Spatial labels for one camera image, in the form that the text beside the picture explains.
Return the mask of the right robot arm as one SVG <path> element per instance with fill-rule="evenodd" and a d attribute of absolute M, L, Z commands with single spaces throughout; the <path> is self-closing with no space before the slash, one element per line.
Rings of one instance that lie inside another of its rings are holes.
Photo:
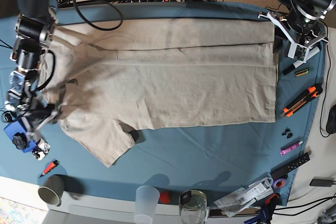
<path fill-rule="evenodd" d="M 5 108 L 13 112 L 16 120 L 27 120 L 33 128 L 47 123 L 57 114 L 53 104 L 44 104 L 40 91 L 50 82 L 38 84 L 45 56 L 51 54 L 52 68 L 56 56 L 50 43 L 57 26 L 58 0 L 17 0 L 20 11 L 15 25 L 16 40 L 10 55 L 16 68 L 9 75 L 9 88 Z"/>

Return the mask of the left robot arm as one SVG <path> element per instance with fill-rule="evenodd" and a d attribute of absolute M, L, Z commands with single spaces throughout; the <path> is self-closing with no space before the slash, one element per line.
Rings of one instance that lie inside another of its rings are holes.
<path fill-rule="evenodd" d="M 318 22 L 335 7 L 335 0 L 278 0 L 288 8 L 285 16 L 269 12 L 268 17 L 289 41 L 287 56 L 306 62 L 309 52 L 320 42 L 328 42 Z"/>

